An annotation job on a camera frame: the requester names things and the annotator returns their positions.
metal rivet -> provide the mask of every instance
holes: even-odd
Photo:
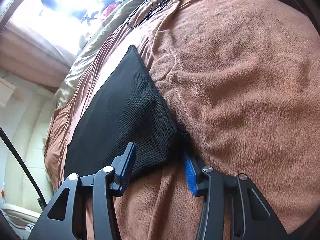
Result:
[[[78,179],[78,174],[76,174],[76,173],[71,173],[71,174],[68,176],[68,179],[70,179],[70,180],[76,180],[76,179]]]
[[[211,166],[204,166],[203,170],[205,172],[211,172],[211,171],[213,171],[213,168]]]
[[[248,179],[248,176],[247,175],[245,175],[245,174],[239,174],[239,179],[241,179],[241,180],[247,180]]]
[[[104,172],[111,172],[111,171],[113,171],[113,167],[112,166],[106,166],[106,167],[103,168],[103,171]]]

fleece blanket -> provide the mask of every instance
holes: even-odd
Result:
[[[45,165],[54,190],[77,123],[132,44],[206,164],[248,174],[288,233],[315,212],[320,39],[305,15],[277,0],[172,0],[139,28],[123,23],[53,114]],[[115,199],[122,239],[194,240],[202,201],[188,191],[182,163],[169,163]],[[92,239],[90,201],[87,208]]]

